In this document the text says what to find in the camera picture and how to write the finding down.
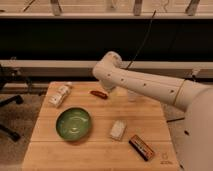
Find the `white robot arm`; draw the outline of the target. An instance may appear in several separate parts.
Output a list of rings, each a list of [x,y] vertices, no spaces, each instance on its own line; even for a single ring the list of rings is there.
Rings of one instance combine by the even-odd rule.
[[[116,86],[172,105],[185,113],[178,154],[184,171],[213,171],[213,86],[121,68],[122,58],[107,52],[92,73],[107,92]]]

